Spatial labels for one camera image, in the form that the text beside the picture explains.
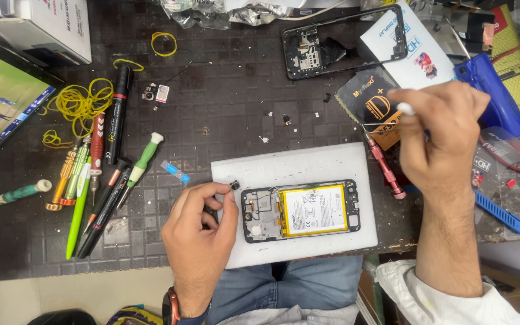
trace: blue tool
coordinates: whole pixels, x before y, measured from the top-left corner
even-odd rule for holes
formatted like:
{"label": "blue tool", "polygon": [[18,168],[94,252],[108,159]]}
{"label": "blue tool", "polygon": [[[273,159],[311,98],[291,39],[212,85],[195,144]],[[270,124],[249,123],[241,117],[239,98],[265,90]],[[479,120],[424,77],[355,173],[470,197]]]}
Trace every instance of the blue tool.
{"label": "blue tool", "polygon": [[455,67],[457,77],[491,96],[491,101],[479,122],[488,127],[501,127],[514,137],[520,137],[519,107],[499,78],[488,55],[483,52],[471,58],[451,21],[448,18],[447,21],[468,58],[467,61]]}
{"label": "blue tool", "polygon": [[475,202],[483,210],[492,214],[495,218],[499,219],[502,223],[507,225],[512,231],[520,234],[520,219],[516,215],[503,210],[500,206],[493,203],[493,201],[487,199],[481,193],[475,192]]}

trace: white sleeve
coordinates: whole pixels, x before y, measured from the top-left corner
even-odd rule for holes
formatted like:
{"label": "white sleeve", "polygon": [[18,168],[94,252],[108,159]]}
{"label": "white sleeve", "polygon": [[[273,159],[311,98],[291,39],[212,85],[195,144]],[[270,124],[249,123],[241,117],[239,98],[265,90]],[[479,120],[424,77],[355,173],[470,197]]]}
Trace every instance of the white sleeve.
{"label": "white sleeve", "polygon": [[381,264],[376,277],[412,325],[520,325],[520,314],[488,283],[483,296],[449,296],[416,277],[415,260]]}

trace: wristwatch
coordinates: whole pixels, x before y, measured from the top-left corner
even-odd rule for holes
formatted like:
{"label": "wristwatch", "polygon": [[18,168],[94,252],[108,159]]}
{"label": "wristwatch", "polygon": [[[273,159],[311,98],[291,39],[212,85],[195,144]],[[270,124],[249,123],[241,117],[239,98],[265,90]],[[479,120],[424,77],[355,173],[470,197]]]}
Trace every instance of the wristwatch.
{"label": "wristwatch", "polygon": [[180,317],[180,305],[178,304],[178,296],[174,292],[174,287],[170,287],[168,292],[163,296],[162,301],[162,319],[164,325],[202,325],[206,316],[208,316],[208,311],[210,310],[210,306],[212,305],[212,301],[208,304],[208,308],[204,314],[201,314],[195,318],[181,318]]}

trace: yellow battery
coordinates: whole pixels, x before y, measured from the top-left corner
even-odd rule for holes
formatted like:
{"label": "yellow battery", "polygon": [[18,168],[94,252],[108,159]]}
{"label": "yellow battery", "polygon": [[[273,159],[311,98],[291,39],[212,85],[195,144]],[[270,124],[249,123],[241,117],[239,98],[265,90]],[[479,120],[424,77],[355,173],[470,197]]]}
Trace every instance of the yellow battery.
{"label": "yellow battery", "polygon": [[344,185],[278,192],[283,237],[348,231]]}

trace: dark workbench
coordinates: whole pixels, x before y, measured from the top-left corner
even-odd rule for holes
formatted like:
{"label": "dark workbench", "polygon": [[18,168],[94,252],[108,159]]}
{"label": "dark workbench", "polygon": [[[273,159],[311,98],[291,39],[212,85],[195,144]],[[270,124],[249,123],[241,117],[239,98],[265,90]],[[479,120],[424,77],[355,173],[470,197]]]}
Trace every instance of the dark workbench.
{"label": "dark workbench", "polygon": [[[124,156],[137,160],[154,131],[165,137],[165,143],[85,260],[65,260],[72,209],[45,210],[53,191],[0,206],[0,280],[169,265],[160,228],[184,184],[159,167],[163,160],[181,168],[193,186],[211,181],[211,161],[362,140],[354,131],[355,123],[334,98],[328,104],[322,102],[326,92],[334,94],[352,73],[299,82],[286,78],[280,32],[306,21],[276,21],[259,27],[233,24],[227,31],[197,26],[181,29],[159,5],[149,1],[89,1],[88,5],[93,63],[50,70],[67,85],[86,87],[94,78],[114,80],[112,62],[116,58],[143,64],[146,69],[135,74],[129,95],[122,150]],[[336,9],[318,20],[355,11]],[[150,37],[156,31],[175,35],[176,54],[163,58],[152,52]],[[359,35],[348,29],[337,32]],[[169,101],[153,111],[154,102],[141,99],[145,86],[165,82],[191,61],[213,64],[193,65],[167,83]],[[264,111],[274,112],[273,117],[263,118]],[[283,114],[292,117],[292,125],[284,126]],[[204,127],[210,130],[206,137]],[[55,185],[66,150],[44,147],[42,135],[55,129],[67,141],[72,137],[70,128],[56,112],[29,119],[0,150],[0,194],[41,178]],[[270,141],[262,143],[259,135]],[[405,200],[395,200],[373,159],[369,174],[379,245],[349,253],[414,248],[421,224],[421,195],[409,193]],[[503,241],[499,225],[484,216],[477,226],[478,241]]]}

